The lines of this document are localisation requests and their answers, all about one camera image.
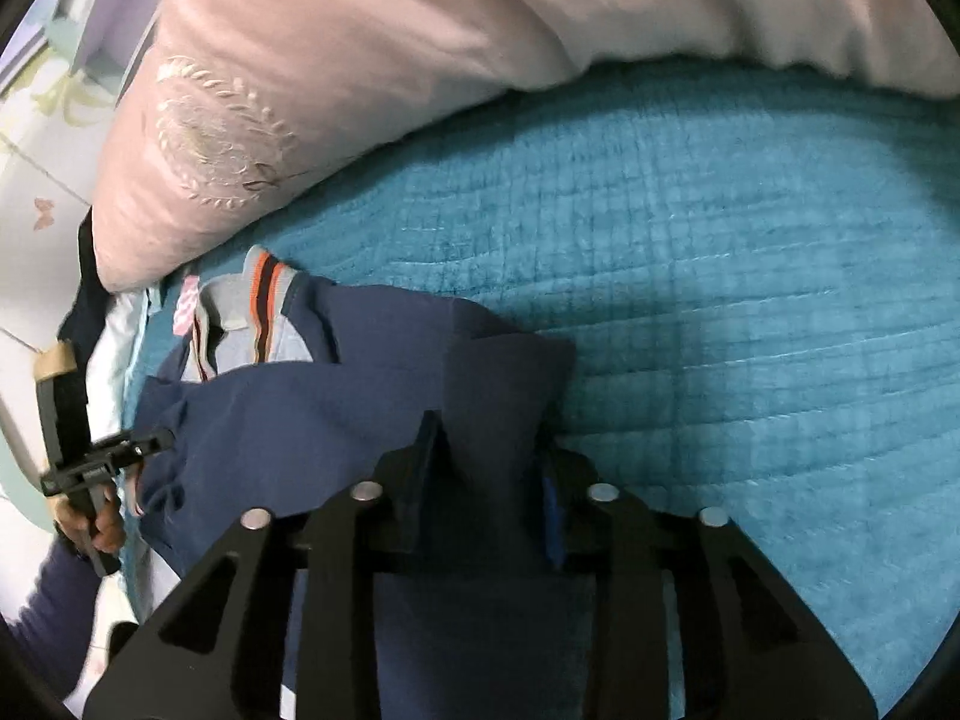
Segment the tan band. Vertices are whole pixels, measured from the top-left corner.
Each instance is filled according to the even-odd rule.
[[[34,381],[45,382],[64,373],[77,369],[77,358],[73,354],[70,341],[59,341],[56,346],[47,349],[34,362]]]

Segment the jacket sleeve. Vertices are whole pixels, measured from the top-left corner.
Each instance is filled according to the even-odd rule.
[[[24,659],[60,700],[80,680],[93,636],[100,578],[58,538],[19,619],[10,627]]]

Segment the floor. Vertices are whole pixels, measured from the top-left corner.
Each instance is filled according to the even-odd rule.
[[[50,50],[0,98],[0,427],[6,454],[27,475],[44,458],[32,364],[56,338],[77,290],[77,227],[89,209],[112,114],[110,95],[70,77],[66,61]],[[0,455],[0,463],[11,460]],[[40,494],[16,471],[0,473],[0,488],[0,613],[10,618],[25,602],[52,535],[37,514]],[[110,626],[132,617],[117,579],[104,583],[85,680],[68,703],[75,712],[106,664]]]

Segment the blue quilt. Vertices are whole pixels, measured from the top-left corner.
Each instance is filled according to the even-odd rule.
[[[960,610],[959,122],[807,70],[603,67],[383,148],[198,268],[259,242],[572,338],[565,442],[654,507],[727,508],[885,710]]]

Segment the silver screw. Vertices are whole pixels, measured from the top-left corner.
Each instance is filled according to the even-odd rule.
[[[620,490],[606,482],[598,482],[587,488],[587,497],[597,503],[610,503],[620,498]]]
[[[248,531],[258,531],[270,524],[272,516],[267,509],[247,509],[240,517],[240,524]]]
[[[359,482],[350,491],[350,497],[355,501],[376,501],[383,494],[383,488],[376,482]]]
[[[707,528],[723,528],[730,522],[730,515],[724,512],[719,506],[709,506],[707,509],[700,509],[698,514],[700,522]]]

